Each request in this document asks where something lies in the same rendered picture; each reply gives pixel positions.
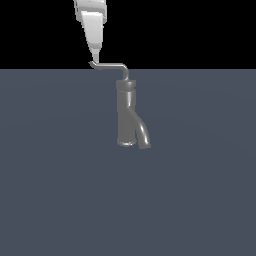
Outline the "grey faucet body with spout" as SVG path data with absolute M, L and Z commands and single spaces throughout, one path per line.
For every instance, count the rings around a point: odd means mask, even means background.
M 148 129 L 135 111 L 136 90 L 117 91 L 118 138 L 124 147 L 138 144 L 140 149 L 151 147 Z

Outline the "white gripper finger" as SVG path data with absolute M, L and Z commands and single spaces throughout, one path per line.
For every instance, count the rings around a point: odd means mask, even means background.
M 81 15 L 88 47 L 92 53 L 93 61 L 98 63 L 103 43 L 103 14 L 82 11 Z

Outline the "grey faucet handle with cap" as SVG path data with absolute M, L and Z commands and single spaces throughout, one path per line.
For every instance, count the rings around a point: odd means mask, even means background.
M 97 69 L 97 70 L 106 70 L 106 69 L 122 70 L 123 79 L 116 81 L 116 89 L 119 91 L 130 92 L 136 86 L 136 81 L 129 79 L 129 70 L 127 66 L 123 63 L 96 63 L 94 61 L 90 61 L 89 64 L 93 69 Z

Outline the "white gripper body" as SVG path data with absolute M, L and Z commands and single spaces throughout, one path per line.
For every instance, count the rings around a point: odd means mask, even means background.
M 106 0 L 74 0 L 76 19 L 83 23 L 82 11 L 99 12 L 103 15 L 103 23 L 107 22 Z

